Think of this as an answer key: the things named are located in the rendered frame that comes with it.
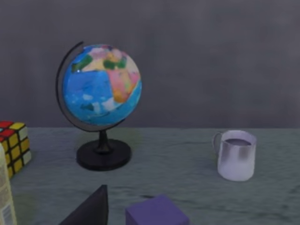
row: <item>cream-colored bottle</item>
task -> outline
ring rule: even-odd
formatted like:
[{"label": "cream-colored bottle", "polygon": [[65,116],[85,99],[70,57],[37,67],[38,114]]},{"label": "cream-colored bottle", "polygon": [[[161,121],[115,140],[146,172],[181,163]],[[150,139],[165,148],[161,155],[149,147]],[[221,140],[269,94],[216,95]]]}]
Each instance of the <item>cream-colored bottle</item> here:
[{"label": "cream-colored bottle", "polygon": [[17,225],[5,152],[0,143],[0,225]]}]

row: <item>blue ocean on globe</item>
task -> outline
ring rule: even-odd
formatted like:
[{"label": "blue ocean on globe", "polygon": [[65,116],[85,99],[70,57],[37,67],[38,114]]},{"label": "blue ocean on globe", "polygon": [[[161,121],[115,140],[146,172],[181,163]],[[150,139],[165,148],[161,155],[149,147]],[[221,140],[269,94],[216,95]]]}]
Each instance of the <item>blue ocean on globe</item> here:
[{"label": "blue ocean on globe", "polygon": [[78,120],[113,125],[136,107],[142,91],[133,60],[109,45],[92,45],[75,57],[63,78],[63,97]]}]

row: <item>purple box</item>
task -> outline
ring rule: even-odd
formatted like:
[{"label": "purple box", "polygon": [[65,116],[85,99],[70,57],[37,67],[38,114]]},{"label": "purple box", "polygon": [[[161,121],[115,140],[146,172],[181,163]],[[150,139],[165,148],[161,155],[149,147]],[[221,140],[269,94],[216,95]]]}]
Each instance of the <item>purple box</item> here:
[{"label": "purple box", "polygon": [[165,195],[126,209],[126,225],[189,225],[189,218]]}]

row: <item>table surface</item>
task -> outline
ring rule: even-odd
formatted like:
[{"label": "table surface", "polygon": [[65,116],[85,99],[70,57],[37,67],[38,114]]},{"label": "table surface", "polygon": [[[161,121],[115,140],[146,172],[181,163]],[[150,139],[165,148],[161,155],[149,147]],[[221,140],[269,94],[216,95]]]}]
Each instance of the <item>table surface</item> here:
[{"label": "table surface", "polygon": [[29,128],[32,161],[12,178],[19,225],[57,225],[93,191],[108,185],[109,225],[125,225],[125,208],[168,195],[195,225],[299,225],[300,129],[246,129],[258,138],[255,174],[222,179],[211,138],[223,129],[114,128],[132,160],[91,172],[75,151],[97,134],[76,128]]}]

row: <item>white mug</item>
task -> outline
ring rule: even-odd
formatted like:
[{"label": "white mug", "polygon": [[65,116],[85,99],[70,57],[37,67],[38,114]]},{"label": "white mug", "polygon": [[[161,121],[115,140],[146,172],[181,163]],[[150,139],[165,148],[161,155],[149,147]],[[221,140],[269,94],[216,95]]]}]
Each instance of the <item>white mug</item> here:
[{"label": "white mug", "polygon": [[[219,151],[217,137],[221,136]],[[246,181],[254,174],[256,137],[242,130],[218,132],[212,139],[217,156],[217,171],[227,180]]]}]

